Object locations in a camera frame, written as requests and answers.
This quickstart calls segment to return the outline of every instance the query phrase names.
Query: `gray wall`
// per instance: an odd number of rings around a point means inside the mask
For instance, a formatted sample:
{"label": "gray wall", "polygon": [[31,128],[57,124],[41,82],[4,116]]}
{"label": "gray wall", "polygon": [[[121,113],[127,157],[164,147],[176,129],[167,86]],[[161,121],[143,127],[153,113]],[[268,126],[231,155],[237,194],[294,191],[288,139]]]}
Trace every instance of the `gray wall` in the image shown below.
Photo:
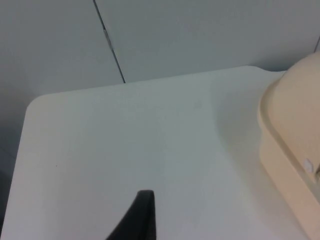
{"label": "gray wall", "polygon": [[0,1],[0,147],[11,156],[35,97],[121,83],[92,1]]}
{"label": "gray wall", "polygon": [[314,51],[318,0],[97,0],[127,82],[242,65],[285,70]]}

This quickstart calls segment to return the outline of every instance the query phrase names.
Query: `white wall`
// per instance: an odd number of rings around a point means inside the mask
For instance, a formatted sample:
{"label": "white wall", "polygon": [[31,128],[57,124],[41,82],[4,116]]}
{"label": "white wall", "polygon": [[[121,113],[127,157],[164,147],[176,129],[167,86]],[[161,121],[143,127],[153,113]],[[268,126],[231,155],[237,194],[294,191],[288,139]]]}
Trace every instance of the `white wall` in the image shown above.
{"label": "white wall", "polygon": [[0,147],[10,155],[36,96],[121,83],[92,1],[0,1]]}
{"label": "white wall", "polygon": [[127,82],[255,65],[314,51],[318,0],[97,0]]}

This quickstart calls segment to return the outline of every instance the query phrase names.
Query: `black object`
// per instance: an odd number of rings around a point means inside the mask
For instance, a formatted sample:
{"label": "black object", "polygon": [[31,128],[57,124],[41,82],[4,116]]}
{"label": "black object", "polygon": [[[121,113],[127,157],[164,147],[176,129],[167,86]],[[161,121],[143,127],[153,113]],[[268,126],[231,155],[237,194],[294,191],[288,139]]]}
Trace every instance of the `black object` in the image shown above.
{"label": "black object", "polygon": [[154,191],[138,191],[132,205],[106,240],[156,239]]}

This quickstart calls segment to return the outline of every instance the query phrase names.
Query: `beige container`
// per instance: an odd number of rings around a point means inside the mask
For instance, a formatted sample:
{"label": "beige container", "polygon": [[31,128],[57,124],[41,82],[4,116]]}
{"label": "beige container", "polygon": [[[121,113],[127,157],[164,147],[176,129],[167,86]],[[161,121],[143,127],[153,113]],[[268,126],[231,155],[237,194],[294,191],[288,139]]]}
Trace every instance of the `beige container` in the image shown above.
{"label": "beige container", "polygon": [[258,109],[260,158],[312,240],[320,240],[320,53],[268,87]]}

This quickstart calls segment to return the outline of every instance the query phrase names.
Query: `white tabletop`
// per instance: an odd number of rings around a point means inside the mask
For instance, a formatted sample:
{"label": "white tabletop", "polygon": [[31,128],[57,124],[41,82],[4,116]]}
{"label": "white tabletop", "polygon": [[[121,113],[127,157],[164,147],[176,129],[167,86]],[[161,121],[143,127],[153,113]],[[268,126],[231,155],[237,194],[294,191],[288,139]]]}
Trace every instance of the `white tabletop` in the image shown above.
{"label": "white tabletop", "polygon": [[152,189],[158,240],[306,240],[258,157],[259,98],[282,74],[244,66],[37,98],[1,239],[103,240]]}

